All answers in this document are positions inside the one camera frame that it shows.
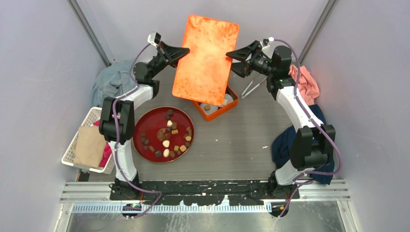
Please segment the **orange box lid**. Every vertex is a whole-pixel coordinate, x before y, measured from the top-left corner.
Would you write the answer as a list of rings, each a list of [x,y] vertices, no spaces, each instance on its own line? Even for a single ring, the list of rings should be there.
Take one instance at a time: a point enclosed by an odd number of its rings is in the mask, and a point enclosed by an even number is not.
[[[189,53],[179,60],[172,95],[211,105],[221,105],[231,71],[239,25],[191,14],[182,40]]]

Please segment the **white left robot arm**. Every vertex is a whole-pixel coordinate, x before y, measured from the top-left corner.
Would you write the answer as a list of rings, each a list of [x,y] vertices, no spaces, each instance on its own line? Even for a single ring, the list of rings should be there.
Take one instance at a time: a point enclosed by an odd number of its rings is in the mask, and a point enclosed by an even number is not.
[[[113,187],[122,189],[130,200],[139,197],[144,189],[139,185],[138,171],[132,158],[132,137],[135,130],[135,109],[155,98],[160,82],[154,77],[167,66],[176,67],[186,56],[189,48],[155,42],[156,55],[149,62],[134,60],[130,66],[130,77],[136,86],[118,97],[107,97],[103,101],[99,132],[112,150],[116,167]]]

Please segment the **metal tweezers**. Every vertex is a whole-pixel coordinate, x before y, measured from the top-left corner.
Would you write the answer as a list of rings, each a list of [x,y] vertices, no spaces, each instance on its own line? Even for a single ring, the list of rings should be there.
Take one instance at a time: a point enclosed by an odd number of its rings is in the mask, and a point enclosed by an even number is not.
[[[247,97],[250,93],[257,89],[265,80],[266,76],[261,78],[259,78],[259,75],[255,76],[242,91],[240,95],[241,99]]]

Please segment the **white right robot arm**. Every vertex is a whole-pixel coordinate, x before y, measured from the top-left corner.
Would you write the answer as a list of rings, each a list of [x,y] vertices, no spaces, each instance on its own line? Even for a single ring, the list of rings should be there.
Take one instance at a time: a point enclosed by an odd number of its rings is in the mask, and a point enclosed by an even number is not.
[[[273,171],[269,177],[269,194],[276,199],[287,192],[287,186],[296,184],[305,175],[333,175],[333,172],[320,172],[333,160],[336,130],[324,124],[309,108],[298,89],[300,78],[295,80],[289,74],[291,63],[298,57],[291,45],[281,41],[272,56],[265,54],[268,40],[254,41],[243,48],[230,51],[226,56],[234,60],[231,71],[244,78],[252,72],[266,76],[266,87],[291,120],[295,139],[289,151],[289,160]]]

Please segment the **orange chocolate box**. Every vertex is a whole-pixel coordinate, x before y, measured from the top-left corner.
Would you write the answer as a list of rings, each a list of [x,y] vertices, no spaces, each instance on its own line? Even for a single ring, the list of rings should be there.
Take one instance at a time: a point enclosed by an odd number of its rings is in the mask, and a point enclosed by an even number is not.
[[[217,117],[223,115],[224,113],[228,112],[229,110],[235,108],[238,105],[238,101],[239,101],[238,96],[229,86],[227,86],[225,94],[230,94],[233,97],[234,101],[224,107],[221,107],[221,105],[219,105],[218,106],[219,109],[211,115],[206,115],[202,111],[202,109],[200,108],[201,102],[193,101],[192,103],[194,104],[196,109],[199,111],[200,115],[204,118],[204,120],[207,122],[210,122],[216,119]]]

